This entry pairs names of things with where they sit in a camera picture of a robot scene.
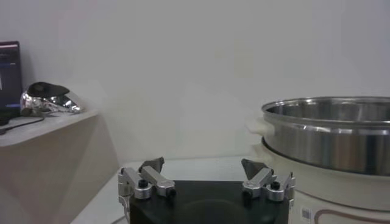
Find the white wall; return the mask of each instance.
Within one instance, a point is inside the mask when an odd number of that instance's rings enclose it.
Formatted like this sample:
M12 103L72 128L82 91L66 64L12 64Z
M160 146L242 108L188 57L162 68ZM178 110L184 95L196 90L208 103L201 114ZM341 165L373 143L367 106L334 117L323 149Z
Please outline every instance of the white wall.
M1 0L0 39L25 85L102 111L121 163L244 154L270 100L390 95L386 0Z

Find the label sticker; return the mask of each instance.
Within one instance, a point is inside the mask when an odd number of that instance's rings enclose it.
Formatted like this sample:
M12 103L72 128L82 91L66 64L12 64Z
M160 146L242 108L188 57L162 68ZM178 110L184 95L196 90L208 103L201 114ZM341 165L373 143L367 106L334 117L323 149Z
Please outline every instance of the label sticker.
M300 219L305 223L311 224L311 209L301 207L300 209Z

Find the pot rim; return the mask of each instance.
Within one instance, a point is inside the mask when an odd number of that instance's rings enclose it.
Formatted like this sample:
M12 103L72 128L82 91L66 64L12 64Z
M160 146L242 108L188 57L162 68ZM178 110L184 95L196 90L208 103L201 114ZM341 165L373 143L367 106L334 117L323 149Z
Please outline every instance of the pot rim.
M362 103L388 103L390 105L390 97L383 96L322 96L322 97L301 97L301 98L293 98L286 100L276 100L273 102L269 102L264 104L261 107L264 115L267 117L272 117L274 119L280 119L285 122L293 122L293 123L322 123L322 124L333 124L333 125L362 125L362 126L381 126L381 127L390 127L390 120L385 121L347 121L347 120L334 120L334 119L315 119L315 118L307 118L307 117L295 117L284 114L276 114L270 112L269 109L278 107L280 105L288 105L292 103L305 102L310 103L312 101L320 102L320 101L348 101L348 102L362 102Z

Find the screw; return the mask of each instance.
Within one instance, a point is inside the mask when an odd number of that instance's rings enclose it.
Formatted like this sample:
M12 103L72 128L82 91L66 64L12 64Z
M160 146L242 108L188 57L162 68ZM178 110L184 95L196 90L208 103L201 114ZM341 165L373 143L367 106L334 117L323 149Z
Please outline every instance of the screw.
M148 184L148 182L146 180L142 179L142 180L139 180L138 187L145 188L145 187L147 187L147 184Z
M279 190L279 188L280 188L280 183L279 182L274 181L274 182L271 183L271 189L272 190Z

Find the silver reflective object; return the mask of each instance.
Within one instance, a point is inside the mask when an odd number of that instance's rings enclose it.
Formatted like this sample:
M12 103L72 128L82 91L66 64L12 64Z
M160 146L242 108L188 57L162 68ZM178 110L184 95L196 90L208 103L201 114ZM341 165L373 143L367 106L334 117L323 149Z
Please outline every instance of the silver reflective object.
M30 116L61 116L83 111L79 98L72 92L54 97L32 97L25 91L20 99L21 111L30 109Z
M390 176L390 97L314 97L262 107L273 131L264 144L290 159Z

